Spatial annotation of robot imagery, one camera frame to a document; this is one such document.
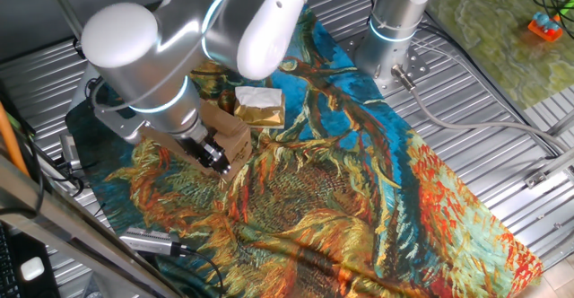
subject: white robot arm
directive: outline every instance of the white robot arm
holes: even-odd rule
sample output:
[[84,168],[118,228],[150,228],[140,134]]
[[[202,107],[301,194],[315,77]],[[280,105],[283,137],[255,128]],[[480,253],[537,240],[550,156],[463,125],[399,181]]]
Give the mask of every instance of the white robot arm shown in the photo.
[[131,109],[219,173],[229,161],[199,118],[188,73],[209,57],[249,79],[266,78],[283,60],[306,2],[227,0],[215,19],[223,1],[164,0],[154,13],[114,4],[90,18],[82,35],[85,56]]

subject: tan cardboard box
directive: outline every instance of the tan cardboard box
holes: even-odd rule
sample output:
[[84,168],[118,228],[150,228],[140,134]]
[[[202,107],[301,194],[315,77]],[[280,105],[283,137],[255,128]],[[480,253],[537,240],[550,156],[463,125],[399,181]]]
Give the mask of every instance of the tan cardboard box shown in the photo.
[[[243,165],[251,155],[251,131],[249,126],[238,118],[233,117],[217,106],[213,106],[207,101],[201,100],[201,109],[199,110],[201,120],[207,127],[217,130],[213,137],[218,145],[225,149],[225,155],[230,161],[231,170],[222,178],[231,181],[233,177],[241,170]],[[206,169],[194,157],[187,155],[183,148],[168,134],[158,132],[152,128],[142,127],[142,135],[149,137],[161,146],[170,149],[173,153],[187,159],[195,165],[201,172],[209,175],[220,176],[213,169]]]

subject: white paper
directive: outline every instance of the white paper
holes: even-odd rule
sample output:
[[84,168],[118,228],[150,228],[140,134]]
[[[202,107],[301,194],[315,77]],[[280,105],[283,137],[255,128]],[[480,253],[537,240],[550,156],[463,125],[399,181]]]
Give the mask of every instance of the white paper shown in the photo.
[[283,91],[265,87],[236,87],[235,97],[239,104],[255,108],[279,107]]

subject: painted silk cloth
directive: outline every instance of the painted silk cloth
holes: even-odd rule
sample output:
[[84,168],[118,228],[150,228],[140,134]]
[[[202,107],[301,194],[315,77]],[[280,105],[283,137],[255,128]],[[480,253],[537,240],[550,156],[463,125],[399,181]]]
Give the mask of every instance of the painted silk cloth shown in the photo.
[[[510,297],[542,273],[310,10],[267,80],[198,70],[201,96],[229,111],[236,86],[281,88],[286,128],[253,130],[225,183],[151,141],[128,145],[83,103],[67,123],[83,164],[98,162],[88,178],[116,232],[178,233],[231,297]],[[184,292],[217,295],[202,260],[159,265]]]

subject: green floor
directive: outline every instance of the green floor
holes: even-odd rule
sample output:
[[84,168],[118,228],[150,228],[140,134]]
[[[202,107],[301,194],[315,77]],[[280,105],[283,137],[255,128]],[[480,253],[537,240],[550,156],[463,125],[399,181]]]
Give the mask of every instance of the green floor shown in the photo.
[[429,10],[523,109],[574,85],[574,40],[530,32],[543,10],[532,0],[432,0]]

